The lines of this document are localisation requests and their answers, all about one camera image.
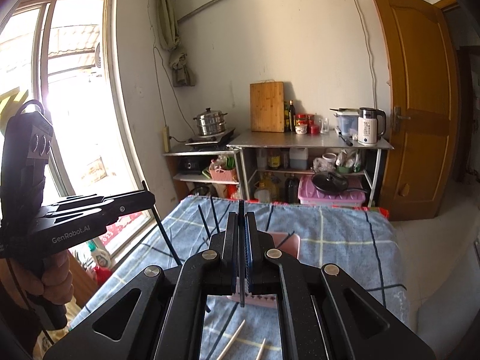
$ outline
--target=finger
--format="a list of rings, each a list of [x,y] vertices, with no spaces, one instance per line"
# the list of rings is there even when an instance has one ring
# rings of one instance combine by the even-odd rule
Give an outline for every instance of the finger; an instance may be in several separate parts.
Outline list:
[[[70,286],[69,291],[65,295],[63,295],[63,296],[61,296],[61,297],[59,297],[55,300],[51,300],[51,302],[53,304],[62,305],[62,304],[66,304],[66,303],[70,302],[71,298],[73,298],[73,297],[74,297],[74,286]]]
[[[73,277],[71,272],[69,272],[63,283],[59,284],[58,286],[45,287],[43,291],[43,297],[50,302],[60,299],[69,292],[72,281]]]
[[[60,267],[68,260],[68,251],[61,251],[60,253],[54,254],[50,258],[52,259],[52,265]]]
[[[14,259],[11,259],[10,262],[20,287],[32,295],[42,295],[44,286],[40,279],[27,269],[23,268]]]
[[[54,286],[60,285],[67,278],[69,269],[70,269],[69,260],[65,261],[63,265],[61,265],[60,267],[57,267],[56,265],[52,265],[42,275],[43,284],[48,287],[54,287]]]

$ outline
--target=silver screw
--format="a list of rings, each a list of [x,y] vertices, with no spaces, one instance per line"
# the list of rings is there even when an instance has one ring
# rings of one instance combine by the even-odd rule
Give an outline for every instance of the silver screw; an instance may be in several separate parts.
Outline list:
[[[325,273],[330,276],[337,276],[340,273],[340,268],[335,264],[328,264],[325,266]]]
[[[281,255],[282,255],[282,252],[279,251],[278,249],[270,249],[267,252],[267,257],[270,257],[271,259],[280,258]]]
[[[215,250],[205,250],[203,253],[202,253],[202,257],[205,259],[205,260],[213,260],[215,257],[217,256],[217,252]]]
[[[158,268],[156,265],[147,266],[143,273],[149,278],[154,278],[160,273],[160,268]]]

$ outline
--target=gas stove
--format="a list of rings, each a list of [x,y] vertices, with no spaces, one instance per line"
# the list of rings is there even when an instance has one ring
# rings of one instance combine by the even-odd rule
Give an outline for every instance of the gas stove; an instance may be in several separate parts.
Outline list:
[[[235,128],[228,128],[220,134],[207,136],[195,135],[194,137],[188,139],[185,144],[197,148],[217,148],[220,146],[225,146],[232,138],[234,130]]]

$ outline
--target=black frying pan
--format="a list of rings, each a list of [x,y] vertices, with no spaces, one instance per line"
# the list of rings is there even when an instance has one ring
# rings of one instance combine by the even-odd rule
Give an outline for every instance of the black frying pan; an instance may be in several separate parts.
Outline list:
[[[342,192],[361,191],[368,192],[363,188],[349,188],[349,180],[332,172],[317,172],[311,177],[311,183],[325,195],[335,196]]]

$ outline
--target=sliding glass door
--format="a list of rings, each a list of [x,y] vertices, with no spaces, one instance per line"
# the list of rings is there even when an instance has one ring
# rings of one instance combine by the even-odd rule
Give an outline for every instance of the sliding glass door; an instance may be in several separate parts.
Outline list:
[[[139,188],[113,102],[106,16],[107,0],[42,0],[19,10],[0,35],[0,93],[28,90],[54,127],[44,204]],[[100,237],[103,246],[114,254],[150,219],[120,218]]]

